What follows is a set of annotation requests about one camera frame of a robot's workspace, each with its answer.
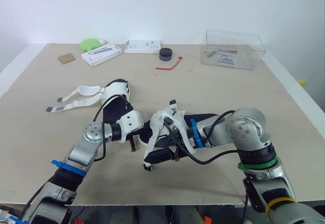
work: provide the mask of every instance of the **green cable tie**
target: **green cable tie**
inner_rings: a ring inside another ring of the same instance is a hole
[[[274,165],[276,162],[278,161],[278,157],[275,156],[272,160],[270,160],[269,162],[263,163],[263,164],[259,164],[259,165],[250,165],[250,164],[243,164],[243,163],[239,163],[238,164],[238,168],[240,170],[244,170],[244,169],[254,169],[254,170],[259,170],[259,169],[264,169],[267,167],[270,167],[272,165]]]

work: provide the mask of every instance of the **white box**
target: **white box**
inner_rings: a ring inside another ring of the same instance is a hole
[[[114,44],[108,43],[96,49],[81,54],[81,58],[92,67],[95,67],[109,59],[122,54],[122,49]]]
[[[159,53],[160,40],[129,40],[126,43],[124,53]]]

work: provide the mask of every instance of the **blue cable tie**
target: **blue cable tie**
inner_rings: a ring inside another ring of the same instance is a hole
[[[75,167],[73,167],[73,166],[70,166],[70,165],[68,165],[68,164],[66,164],[66,163],[63,163],[63,162],[57,161],[57,160],[55,160],[55,159],[52,160],[51,163],[54,164],[54,165],[56,165],[57,167],[60,167],[60,168],[66,169],[66,170],[68,170],[68,171],[74,172],[74,173],[76,173],[76,174],[78,174],[78,175],[81,175],[81,176],[83,176],[83,177],[85,177],[85,176],[87,175],[86,172],[81,171],[80,169],[75,168]]]
[[[13,220],[14,222],[18,223],[18,224],[28,224],[28,220],[19,220],[18,218],[14,217],[14,216],[9,216],[10,220]]]
[[[198,143],[198,146],[200,148],[204,148],[205,146],[202,144],[202,141],[201,141],[201,139],[199,137],[199,131],[198,131],[198,127],[197,127],[197,122],[194,119],[191,119],[190,121],[192,123],[194,137],[195,137],[195,140]]]

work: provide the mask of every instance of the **green sponge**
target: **green sponge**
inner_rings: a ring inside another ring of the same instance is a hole
[[[84,41],[82,41],[80,44],[79,44],[79,47],[80,49],[82,49],[83,51],[89,51],[89,50],[93,50],[93,49],[96,49],[98,48],[99,46],[102,46],[104,44],[101,44],[99,42],[99,40],[97,39],[93,39],[93,38],[90,38],[90,39],[86,39]]]

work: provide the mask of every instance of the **red cable tie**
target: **red cable tie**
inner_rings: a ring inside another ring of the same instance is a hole
[[[177,66],[177,64],[181,61],[181,59],[183,59],[183,57],[179,56],[178,57],[178,62],[176,62],[176,64],[173,65],[173,67],[171,67],[171,68],[156,68],[156,69],[159,69],[159,70],[172,70],[172,69],[174,69],[175,66]]]

